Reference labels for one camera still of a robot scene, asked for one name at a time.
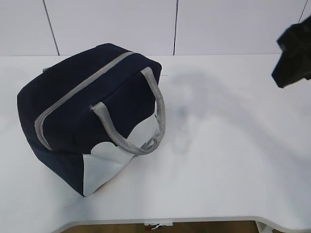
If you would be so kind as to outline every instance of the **gray handle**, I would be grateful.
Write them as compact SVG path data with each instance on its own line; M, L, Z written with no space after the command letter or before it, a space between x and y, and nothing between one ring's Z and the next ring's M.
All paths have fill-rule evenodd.
M162 141L166 129L166 116L165 116L165 105L164 100L161 94L159 87L157 86L155 76L152 72L150 67L146 67L141 71L143 76L145 77L150 89L155 96L156 101L156 120L159 125L159 131L154 134L150 141L154 143L150 145L150 143L144 144L141 148L135 146L132 142L124 138L121 134L119 134L113 125L111 120L109 111L107 107L102 103L99 102L95 106L92 107L94 113L98 116L101 120L107 134L112 139L112 141L117 144L121 149L124 151L135 154L135 155L143 155L149 154L156 150Z

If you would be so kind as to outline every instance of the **black object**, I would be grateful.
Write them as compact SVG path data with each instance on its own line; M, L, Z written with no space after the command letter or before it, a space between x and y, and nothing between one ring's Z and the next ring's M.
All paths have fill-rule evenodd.
M272 77L280 88L311 79L311 16L290 26L277 40L283 53Z
M127 138L155 112L155 96L141 72L146 67L158 83L159 63L103 44L48 68L17 96L20 123L35 155L82 196L103 184L93 185L93 189L86 185L92 164L85 158L101 142L115 145L92 107L104 104L116 130ZM107 180L128 162L110 159L113 167L107 168L107 159L97 161Z

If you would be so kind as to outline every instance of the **white panel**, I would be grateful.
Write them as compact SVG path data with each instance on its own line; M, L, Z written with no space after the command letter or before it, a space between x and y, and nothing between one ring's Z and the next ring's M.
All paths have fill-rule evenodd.
M134 145L141 147L150 141L157 129L156 117L152 114L135 126L127 139ZM97 144L92 149L91 154L83 155L83 194L89 196L95 192L96 189L120 172L133 156L133 154L123 151L111 142Z
M144 55L173 54L176 0L47 0L61 55L113 43Z
M306 0L180 0L177 55L280 53Z
M0 56L57 55L42 0L0 1Z
M301 21L305 20L311 15L311 0L307 2L306 8L302 14Z

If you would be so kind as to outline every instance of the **white table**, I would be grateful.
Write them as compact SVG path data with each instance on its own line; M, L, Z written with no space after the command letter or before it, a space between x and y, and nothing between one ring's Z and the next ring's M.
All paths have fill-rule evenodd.
M167 133L82 198L40 163L16 95L65 57L0 57L0 232L79 224L257 220L311 232L311 81L279 89L279 55L159 56Z

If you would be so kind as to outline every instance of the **navy blue bag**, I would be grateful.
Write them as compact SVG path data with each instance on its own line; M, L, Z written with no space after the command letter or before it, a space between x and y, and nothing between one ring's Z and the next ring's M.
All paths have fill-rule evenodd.
M37 158L88 196L133 156L157 149L166 127L160 72L159 63L112 44L46 69L17 96Z

